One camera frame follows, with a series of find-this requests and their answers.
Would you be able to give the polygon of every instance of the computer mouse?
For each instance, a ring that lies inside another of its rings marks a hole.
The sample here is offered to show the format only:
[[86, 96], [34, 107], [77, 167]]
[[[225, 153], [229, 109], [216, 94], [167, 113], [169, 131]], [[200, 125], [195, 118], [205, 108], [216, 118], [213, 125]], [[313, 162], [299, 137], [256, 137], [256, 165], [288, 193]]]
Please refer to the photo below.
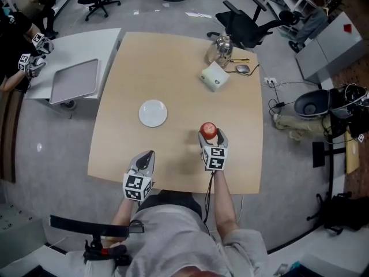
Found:
[[238, 73], [247, 74], [250, 72], [250, 68], [247, 65], [237, 65], [236, 70]]

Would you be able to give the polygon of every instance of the person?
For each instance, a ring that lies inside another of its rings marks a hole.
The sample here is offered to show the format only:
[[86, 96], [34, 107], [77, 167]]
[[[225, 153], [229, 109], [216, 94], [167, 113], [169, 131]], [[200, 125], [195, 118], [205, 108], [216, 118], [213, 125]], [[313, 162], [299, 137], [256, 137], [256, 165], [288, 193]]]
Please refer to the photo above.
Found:
[[[53, 40], [59, 34], [54, 31], [55, 12], [50, 5], [41, 5], [39, 0], [16, 0], [16, 5], [48, 38]], [[44, 18], [47, 18], [46, 29]]]
[[[18, 69], [18, 61], [22, 54], [38, 55], [31, 40], [39, 32], [38, 27], [22, 13], [6, 16], [0, 8], [0, 91], [27, 91], [29, 79], [24, 71]], [[32, 72], [31, 77], [37, 77], [37, 74]]]
[[131, 219], [133, 204], [123, 199], [111, 224], [128, 226], [139, 220], [145, 232], [106, 242], [106, 247], [126, 245], [131, 264], [115, 268], [113, 260], [84, 263], [81, 252], [69, 252], [69, 276], [262, 276], [268, 259], [262, 236], [239, 227], [222, 171], [214, 174], [214, 213], [221, 244], [209, 235], [191, 193], [162, 190], [149, 196]]

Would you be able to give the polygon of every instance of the white plate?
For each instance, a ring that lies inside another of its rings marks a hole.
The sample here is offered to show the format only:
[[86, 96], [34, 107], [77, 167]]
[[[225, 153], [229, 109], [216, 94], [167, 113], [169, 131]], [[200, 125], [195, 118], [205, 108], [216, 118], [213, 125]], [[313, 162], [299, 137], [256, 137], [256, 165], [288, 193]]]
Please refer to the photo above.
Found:
[[152, 99], [143, 103], [138, 111], [142, 124], [148, 127], [157, 127], [167, 119], [167, 107], [159, 100]]

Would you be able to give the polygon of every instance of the white tray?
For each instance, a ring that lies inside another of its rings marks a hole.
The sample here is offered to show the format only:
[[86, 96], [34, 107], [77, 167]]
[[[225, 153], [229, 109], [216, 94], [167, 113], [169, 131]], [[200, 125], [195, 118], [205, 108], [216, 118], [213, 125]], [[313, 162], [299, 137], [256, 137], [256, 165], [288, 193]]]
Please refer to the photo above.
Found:
[[97, 90], [97, 58], [59, 70], [52, 81], [50, 104], [93, 95]]

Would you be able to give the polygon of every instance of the power strip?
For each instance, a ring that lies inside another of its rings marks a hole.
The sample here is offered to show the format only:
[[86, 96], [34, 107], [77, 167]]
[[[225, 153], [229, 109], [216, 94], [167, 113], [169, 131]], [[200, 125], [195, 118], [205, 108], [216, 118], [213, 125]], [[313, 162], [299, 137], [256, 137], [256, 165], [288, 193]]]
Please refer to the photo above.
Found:
[[269, 85], [269, 84], [273, 84], [277, 85], [277, 80], [275, 78], [268, 78], [268, 77], [264, 77], [264, 82]]

